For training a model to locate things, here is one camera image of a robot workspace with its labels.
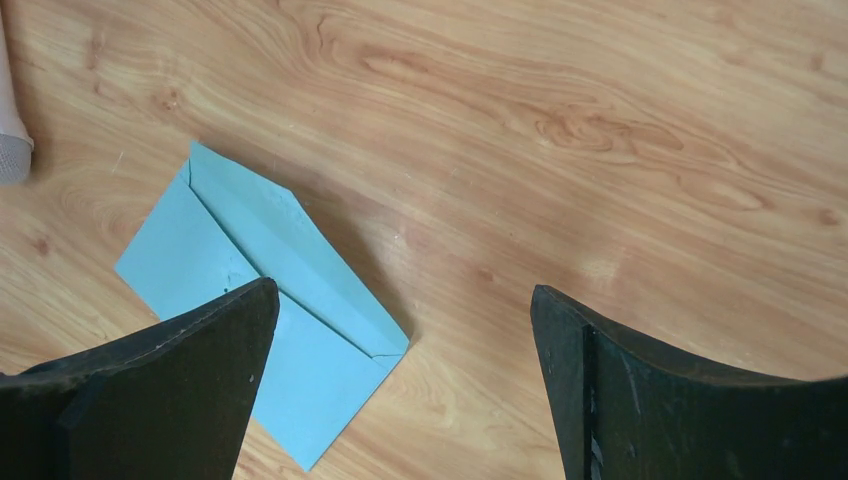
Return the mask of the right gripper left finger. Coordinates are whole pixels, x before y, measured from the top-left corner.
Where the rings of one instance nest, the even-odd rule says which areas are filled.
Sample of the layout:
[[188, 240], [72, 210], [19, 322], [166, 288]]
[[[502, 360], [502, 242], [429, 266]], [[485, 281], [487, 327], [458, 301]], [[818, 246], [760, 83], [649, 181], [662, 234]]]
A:
[[1, 379], [5, 479], [229, 479], [274, 338], [267, 277]]

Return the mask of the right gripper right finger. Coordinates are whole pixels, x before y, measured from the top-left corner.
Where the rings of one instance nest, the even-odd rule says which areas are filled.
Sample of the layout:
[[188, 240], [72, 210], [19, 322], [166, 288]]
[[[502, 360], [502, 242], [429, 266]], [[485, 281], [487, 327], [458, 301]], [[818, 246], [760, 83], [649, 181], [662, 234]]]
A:
[[843, 479], [847, 380], [719, 363], [537, 286], [531, 324], [569, 479]]

